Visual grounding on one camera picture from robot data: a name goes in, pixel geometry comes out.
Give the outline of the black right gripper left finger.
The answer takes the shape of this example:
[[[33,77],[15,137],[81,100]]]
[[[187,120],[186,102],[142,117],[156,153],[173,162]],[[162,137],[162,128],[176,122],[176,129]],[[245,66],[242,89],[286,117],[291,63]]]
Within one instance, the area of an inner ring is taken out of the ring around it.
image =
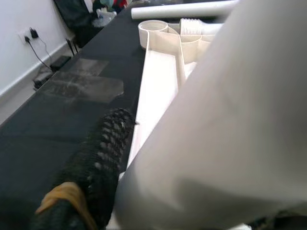
[[[50,191],[64,183],[76,183],[84,193],[98,230],[105,230],[113,211],[123,153],[135,126],[130,111],[117,108],[103,115],[78,150],[55,176]],[[31,230],[88,230],[78,212],[66,200],[34,215]]]

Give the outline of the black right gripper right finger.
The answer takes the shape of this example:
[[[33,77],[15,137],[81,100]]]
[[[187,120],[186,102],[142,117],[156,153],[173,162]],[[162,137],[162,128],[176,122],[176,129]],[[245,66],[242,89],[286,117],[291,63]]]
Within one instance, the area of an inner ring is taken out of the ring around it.
[[[251,230],[307,230],[307,203],[248,223]]]

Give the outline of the white plastic table top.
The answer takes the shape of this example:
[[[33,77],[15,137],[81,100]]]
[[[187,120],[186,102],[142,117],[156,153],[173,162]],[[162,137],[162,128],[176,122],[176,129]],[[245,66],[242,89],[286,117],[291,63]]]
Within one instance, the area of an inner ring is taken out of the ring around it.
[[[145,60],[128,164],[131,164],[215,35],[180,35],[179,23],[139,23]]]

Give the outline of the yellow rubber band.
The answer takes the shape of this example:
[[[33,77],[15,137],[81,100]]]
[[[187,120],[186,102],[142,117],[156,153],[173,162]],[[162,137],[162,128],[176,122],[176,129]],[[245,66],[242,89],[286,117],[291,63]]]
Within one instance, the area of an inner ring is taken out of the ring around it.
[[[88,210],[84,193],[74,182],[64,182],[54,187],[44,196],[39,208],[35,211],[35,214],[38,215],[51,208],[60,200],[66,200],[71,204],[86,224],[88,230],[98,230],[98,227]]]

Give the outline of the black power adapter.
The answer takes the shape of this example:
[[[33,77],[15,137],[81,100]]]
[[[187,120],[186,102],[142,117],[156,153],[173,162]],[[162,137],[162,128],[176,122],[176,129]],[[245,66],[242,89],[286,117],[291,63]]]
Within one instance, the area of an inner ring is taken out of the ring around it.
[[[54,62],[51,63],[50,68],[53,72],[60,70],[69,60],[70,56],[60,56]]]

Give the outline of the white plastic bag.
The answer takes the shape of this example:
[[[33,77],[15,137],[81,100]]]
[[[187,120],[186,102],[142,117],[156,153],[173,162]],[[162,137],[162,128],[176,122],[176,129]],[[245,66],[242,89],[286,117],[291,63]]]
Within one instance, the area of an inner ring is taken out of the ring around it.
[[[108,25],[116,16],[117,13],[115,11],[108,12],[105,11],[104,8],[96,10],[97,19],[94,19],[92,24],[94,27],[105,27]]]

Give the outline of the black suitcase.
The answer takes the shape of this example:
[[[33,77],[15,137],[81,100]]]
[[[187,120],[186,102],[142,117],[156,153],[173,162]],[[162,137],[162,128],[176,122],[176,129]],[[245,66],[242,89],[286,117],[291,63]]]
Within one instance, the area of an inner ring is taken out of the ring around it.
[[[75,42],[83,48],[104,27],[94,26],[96,13],[89,12],[84,0],[53,0],[66,26],[75,34]]]

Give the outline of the white wall socket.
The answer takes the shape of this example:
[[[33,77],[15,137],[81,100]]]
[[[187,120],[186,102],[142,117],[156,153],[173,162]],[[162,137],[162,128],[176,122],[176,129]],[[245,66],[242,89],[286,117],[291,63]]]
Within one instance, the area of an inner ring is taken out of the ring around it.
[[[30,30],[30,28],[26,28],[26,29],[21,30],[21,31],[18,33],[18,36],[19,36],[19,38],[20,38],[22,44],[24,44],[24,45],[26,44],[26,39],[25,39],[25,37],[28,37],[30,41],[33,40],[32,35],[31,35],[31,30]]]

